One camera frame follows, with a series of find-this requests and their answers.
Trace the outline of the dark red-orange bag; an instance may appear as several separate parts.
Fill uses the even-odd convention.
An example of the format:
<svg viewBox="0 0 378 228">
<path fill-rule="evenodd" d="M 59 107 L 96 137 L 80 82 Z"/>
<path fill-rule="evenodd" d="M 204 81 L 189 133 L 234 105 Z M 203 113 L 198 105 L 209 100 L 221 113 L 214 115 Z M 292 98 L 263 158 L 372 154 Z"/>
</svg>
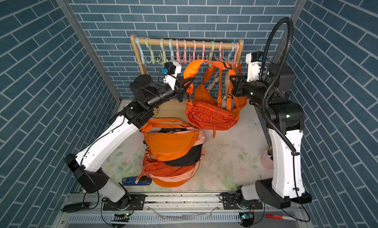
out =
<svg viewBox="0 0 378 228">
<path fill-rule="evenodd" d="M 180 175 L 192 170 L 193 168 L 198 169 L 200 162 L 201 160 L 190 166 L 172 167 L 166 165 L 163 161 L 156 160 L 150 152 L 146 152 L 142 162 L 142 172 L 137 177 L 136 182 L 138 182 L 142 176 L 147 176 L 148 178 L 152 179 L 151 175 L 163 177 Z"/>
</svg>

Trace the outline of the large pink sling bag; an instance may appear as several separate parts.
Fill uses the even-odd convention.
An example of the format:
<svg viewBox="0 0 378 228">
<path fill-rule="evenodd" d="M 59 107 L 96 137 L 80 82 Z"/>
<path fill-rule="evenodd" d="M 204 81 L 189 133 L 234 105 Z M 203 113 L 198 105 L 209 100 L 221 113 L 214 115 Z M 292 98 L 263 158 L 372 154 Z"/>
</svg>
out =
<svg viewBox="0 0 378 228">
<path fill-rule="evenodd" d="M 164 182 L 174 183 L 174 182 L 179 182 L 179 181 L 184 181 L 184 180 L 190 179 L 195 175 L 196 172 L 197 172 L 197 169 L 193 168 L 192 170 L 190 170 L 186 173 L 176 175 L 176 176 L 163 177 L 163 176 L 151 175 L 151 177 L 155 178 L 155 179 L 159 179 L 159 180 L 164 181 Z"/>
</svg>

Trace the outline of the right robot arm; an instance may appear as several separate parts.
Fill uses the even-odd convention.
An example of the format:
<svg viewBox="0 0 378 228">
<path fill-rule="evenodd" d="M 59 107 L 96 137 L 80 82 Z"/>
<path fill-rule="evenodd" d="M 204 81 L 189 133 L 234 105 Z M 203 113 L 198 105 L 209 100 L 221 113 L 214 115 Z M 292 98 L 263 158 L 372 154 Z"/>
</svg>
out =
<svg viewBox="0 0 378 228">
<path fill-rule="evenodd" d="M 266 65 L 271 42 L 283 24 L 287 25 L 287 39 L 281 60 Z M 246 56 L 248 74 L 229 78 L 233 87 L 231 94 L 248 98 L 260 114 L 261 125 L 273 151 L 273 177 L 237 189 L 237 203 L 242 208 L 251 208 L 258 200 L 277 209 L 288 208 L 292 202 L 306 204 L 312 201 L 301 175 L 304 111 L 298 103 L 289 99 L 295 74 L 285 64 L 293 32 L 291 18 L 279 20 L 268 37 L 264 51 Z"/>
</svg>

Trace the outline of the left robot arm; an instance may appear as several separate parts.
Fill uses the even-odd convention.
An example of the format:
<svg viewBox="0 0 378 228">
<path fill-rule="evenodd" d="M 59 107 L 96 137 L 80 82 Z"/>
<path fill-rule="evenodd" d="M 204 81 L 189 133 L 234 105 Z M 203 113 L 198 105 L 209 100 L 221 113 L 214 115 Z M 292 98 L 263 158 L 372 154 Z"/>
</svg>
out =
<svg viewBox="0 0 378 228">
<path fill-rule="evenodd" d="M 184 95 L 194 78 L 165 75 L 164 83 L 154 83 L 150 75 L 140 75 L 130 84 L 134 99 L 112 117 L 112 124 L 93 143 L 77 154 L 68 154 L 65 163 L 88 193 L 97 193 L 116 204 L 118 210 L 131 207 L 131 197 L 122 184 L 111 179 L 101 168 L 108 156 L 154 115 L 154 109 Z"/>
</svg>

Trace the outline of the green hook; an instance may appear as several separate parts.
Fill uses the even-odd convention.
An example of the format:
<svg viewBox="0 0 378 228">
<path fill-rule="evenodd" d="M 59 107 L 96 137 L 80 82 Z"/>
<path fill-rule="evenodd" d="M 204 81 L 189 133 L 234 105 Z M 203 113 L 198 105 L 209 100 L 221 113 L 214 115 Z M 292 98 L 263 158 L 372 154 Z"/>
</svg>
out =
<svg viewBox="0 0 378 228">
<path fill-rule="evenodd" d="M 149 44 L 149 40 L 150 40 L 150 38 L 145 39 L 145 46 L 147 47 L 147 49 L 150 52 L 150 61 L 148 63 L 156 64 L 155 55 L 154 55 L 154 52 L 151 48 L 151 45 Z"/>
<path fill-rule="evenodd" d="M 161 48 L 161 53 L 159 54 L 160 61 L 158 63 L 161 64 L 161 65 L 164 65 L 164 63 L 166 63 L 168 61 L 168 59 L 167 59 L 165 48 L 164 48 L 164 39 L 163 38 L 161 38 L 159 40 L 159 45 L 160 45 L 160 48 Z"/>
</svg>

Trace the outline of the wooden hanging rack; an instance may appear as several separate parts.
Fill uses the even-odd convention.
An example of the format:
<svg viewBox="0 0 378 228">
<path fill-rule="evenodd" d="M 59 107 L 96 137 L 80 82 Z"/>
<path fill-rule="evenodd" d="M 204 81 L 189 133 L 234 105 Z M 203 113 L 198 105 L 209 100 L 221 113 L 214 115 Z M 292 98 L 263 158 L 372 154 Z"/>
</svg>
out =
<svg viewBox="0 0 378 228">
<path fill-rule="evenodd" d="M 139 51 L 135 42 L 137 36 L 133 34 L 131 36 L 132 47 L 135 53 L 135 57 L 139 59 Z M 138 64 L 141 69 L 141 75 L 150 75 L 154 83 L 163 83 L 164 74 L 161 72 L 161 68 L 164 65 L 159 64 L 160 61 L 159 54 L 161 53 L 161 48 L 159 45 L 159 40 L 157 38 L 150 38 L 149 44 L 154 52 L 156 64 L 148 63 L 150 61 L 150 52 L 145 46 L 145 39 L 139 37 L 139 41 L 145 55 L 146 64 Z M 168 40 L 164 39 L 164 48 L 168 62 L 170 62 L 170 51 L 168 47 Z M 202 64 L 208 64 L 208 61 L 222 61 L 227 62 L 231 65 L 235 65 L 236 62 L 240 62 L 241 52 L 243 50 L 243 40 L 233 43 L 224 42 L 206 42 L 206 41 L 187 41 L 173 39 L 172 45 L 177 59 L 176 62 L 180 63 L 182 67 L 187 67 L 189 64 L 199 60 Z M 194 78 L 194 75 L 189 75 L 188 77 L 183 77 L 183 70 L 177 75 L 177 78 Z"/>
</svg>

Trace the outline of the pink pen cup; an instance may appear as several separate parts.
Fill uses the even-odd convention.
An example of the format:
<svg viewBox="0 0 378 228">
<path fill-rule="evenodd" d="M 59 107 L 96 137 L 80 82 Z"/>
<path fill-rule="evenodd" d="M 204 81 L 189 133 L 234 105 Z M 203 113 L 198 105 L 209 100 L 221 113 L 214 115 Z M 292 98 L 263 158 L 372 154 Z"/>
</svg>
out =
<svg viewBox="0 0 378 228">
<path fill-rule="evenodd" d="M 260 163 L 261 165 L 266 169 L 266 170 L 272 170 L 274 168 L 274 162 L 273 162 L 273 148 L 270 147 L 268 148 L 263 156 L 260 158 Z"/>
</svg>

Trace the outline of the blue black stapler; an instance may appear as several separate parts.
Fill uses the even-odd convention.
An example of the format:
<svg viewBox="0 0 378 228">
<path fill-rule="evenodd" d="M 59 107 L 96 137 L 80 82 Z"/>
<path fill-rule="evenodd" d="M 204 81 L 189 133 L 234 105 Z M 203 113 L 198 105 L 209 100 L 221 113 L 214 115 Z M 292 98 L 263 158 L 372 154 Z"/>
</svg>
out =
<svg viewBox="0 0 378 228">
<path fill-rule="evenodd" d="M 147 176 L 142 176 L 138 182 L 137 177 L 125 177 L 122 180 L 123 186 L 148 186 L 152 183 L 152 179 L 148 178 Z"/>
</svg>

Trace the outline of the red white marker pen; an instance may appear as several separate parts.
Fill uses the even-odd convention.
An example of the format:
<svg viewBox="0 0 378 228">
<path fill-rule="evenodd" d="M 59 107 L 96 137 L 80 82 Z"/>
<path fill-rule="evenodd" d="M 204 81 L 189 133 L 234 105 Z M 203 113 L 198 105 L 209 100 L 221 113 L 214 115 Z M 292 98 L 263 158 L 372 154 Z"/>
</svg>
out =
<svg viewBox="0 0 378 228">
<path fill-rule="evenodd" d="M 281 216 L 281 215 L 266 214 L 266 218 L 284 220 L 284 216 Z"/>
</svg>

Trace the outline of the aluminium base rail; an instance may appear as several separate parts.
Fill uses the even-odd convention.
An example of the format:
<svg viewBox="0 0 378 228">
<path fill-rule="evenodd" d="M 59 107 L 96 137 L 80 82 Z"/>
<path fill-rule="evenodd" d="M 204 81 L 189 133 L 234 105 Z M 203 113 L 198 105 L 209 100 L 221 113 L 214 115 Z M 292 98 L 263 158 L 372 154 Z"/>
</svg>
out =
<svg viewBox="0 0 378 228">
<path fill-rule="evenodd" d="M 89 202 L 88 210 L 59 212 L 54 228 L 310 228 L 306 214 L 293 204 L 285 210 L 254 201 L 248 207 L 235 203 L 234 194 L 219 192 L 131 193 L 132 210 L 116 210 L 96 195 L 69 194 L 64 205 Z M 284 220 L 266 218 L 284 216 Z"/>
</svg>

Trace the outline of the black remote on rail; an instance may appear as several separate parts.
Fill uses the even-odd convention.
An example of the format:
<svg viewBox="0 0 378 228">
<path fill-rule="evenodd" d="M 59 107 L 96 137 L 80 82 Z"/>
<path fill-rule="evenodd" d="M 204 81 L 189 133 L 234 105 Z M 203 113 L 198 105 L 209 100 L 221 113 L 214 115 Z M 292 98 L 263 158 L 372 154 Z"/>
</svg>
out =
<svg viewBox="0 0 378 228">
<path fill-rule="evenodd" d="M 88 210 L 89 205 L 90 205 L 89 202 L 68 204 L 63 207 L 62 212 L 70 213 L 70 212 L 76 212 L 80 210 Z"/>
</svg>

